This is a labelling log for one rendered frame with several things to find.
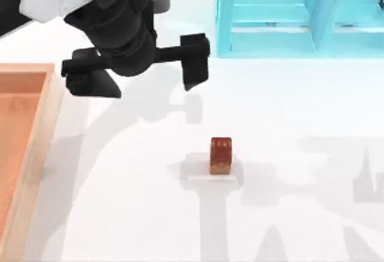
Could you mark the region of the pale grey rounded box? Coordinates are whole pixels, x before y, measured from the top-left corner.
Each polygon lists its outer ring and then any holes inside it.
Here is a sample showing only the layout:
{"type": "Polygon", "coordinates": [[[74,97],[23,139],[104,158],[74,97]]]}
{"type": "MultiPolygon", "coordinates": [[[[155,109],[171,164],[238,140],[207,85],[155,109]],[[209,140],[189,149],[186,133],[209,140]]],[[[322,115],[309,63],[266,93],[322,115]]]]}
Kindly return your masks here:
{"type": "Polygon", "coordinates": [[[170,9],[170,0],[151,0],[154,14],[163,14],[170,9]]]}

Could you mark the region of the light blue rack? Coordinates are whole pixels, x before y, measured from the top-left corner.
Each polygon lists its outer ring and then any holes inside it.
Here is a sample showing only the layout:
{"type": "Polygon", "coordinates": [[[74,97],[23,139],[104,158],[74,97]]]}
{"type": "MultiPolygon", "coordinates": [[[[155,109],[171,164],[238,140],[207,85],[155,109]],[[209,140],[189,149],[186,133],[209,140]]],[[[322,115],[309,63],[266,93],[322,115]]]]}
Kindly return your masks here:
{"type": "Polygon", "coordinates": [[[215,0],[217,55],[384,58],[384,0],[215,0]]]}

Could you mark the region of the shallow salmon-coloured box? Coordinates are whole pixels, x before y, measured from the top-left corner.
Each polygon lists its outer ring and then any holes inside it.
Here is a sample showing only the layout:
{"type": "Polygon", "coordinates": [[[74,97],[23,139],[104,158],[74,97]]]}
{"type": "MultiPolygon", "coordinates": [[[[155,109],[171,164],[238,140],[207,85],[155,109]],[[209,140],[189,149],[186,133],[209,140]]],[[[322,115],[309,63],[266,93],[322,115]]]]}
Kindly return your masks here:
{"type": "Polygon", "coordinates": [[[22,262],[62,91],[54,64],[0,63],[0,262],[22,262]]]}

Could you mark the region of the brown bread loaf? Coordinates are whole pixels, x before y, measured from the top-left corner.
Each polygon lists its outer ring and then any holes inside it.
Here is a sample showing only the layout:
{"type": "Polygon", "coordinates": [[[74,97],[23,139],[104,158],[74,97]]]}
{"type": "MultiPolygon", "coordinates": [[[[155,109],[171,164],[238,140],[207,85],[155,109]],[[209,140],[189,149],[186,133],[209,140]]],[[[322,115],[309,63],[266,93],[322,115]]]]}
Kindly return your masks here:
{"type": "Polygon", "coordinates": [[[232,138],[212,137],[209,159],[209,174],[229,175],[232,166],[232,138]]]}

